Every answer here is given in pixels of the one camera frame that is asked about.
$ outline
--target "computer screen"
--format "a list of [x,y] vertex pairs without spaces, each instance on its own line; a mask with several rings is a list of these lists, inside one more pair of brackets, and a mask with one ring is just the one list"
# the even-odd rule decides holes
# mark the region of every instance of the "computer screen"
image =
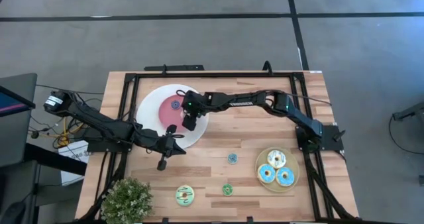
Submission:
[[0,86],[0,117],[34,108],[34,103]]

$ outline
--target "plate of donuts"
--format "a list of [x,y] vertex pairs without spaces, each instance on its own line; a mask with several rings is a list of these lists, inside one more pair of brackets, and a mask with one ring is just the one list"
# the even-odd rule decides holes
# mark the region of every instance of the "plate of donuts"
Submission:
[[256,159],[255,172],[260,183],[273,192],[286,192],[299,180],[299,164],[284,148],[267,148]]

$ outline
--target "blue donut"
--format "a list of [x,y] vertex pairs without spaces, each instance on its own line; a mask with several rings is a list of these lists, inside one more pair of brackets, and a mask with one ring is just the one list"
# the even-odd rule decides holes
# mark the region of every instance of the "blue donut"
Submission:
[[293,171],[287,167],[277,171],[277,183],[283,187],[288,187],[294,183]]
[[227,156],[227,161],[230,164],[236,164],[238,159],[239,158],[237,158],[237,154],[235,154],[235,153],[231,153]]
[[258,168],[260,181],[269,184],[276,179],[276,170],[269,164],[263,164]]
[[173,101],[171,102],[172,109],[178,109],[180,108],[180,102],[179,101]]

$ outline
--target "green donut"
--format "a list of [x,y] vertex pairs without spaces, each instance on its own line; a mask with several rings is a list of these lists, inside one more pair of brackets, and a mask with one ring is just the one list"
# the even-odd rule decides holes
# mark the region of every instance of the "green donut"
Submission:
[[188,185],[182,185],[177,189],[175,194],[175,199],[177,200],[178,205],[188,206],[194,200],[194,190]]
[[233,194],[233,187],[230,184],[225,184],[223,186],[223,194],[225,196],[231,196]]

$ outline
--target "pink plate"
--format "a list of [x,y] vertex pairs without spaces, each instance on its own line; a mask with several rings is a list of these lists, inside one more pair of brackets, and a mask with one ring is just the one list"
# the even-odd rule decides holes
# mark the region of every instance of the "pink plate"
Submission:
[[181,108],[184,97],[173,95],[164,100],[159,107],[159,120],[166,129],[170,125],[177,126],[177,133],[186,132],[187,129],[182,126],[184,112]]

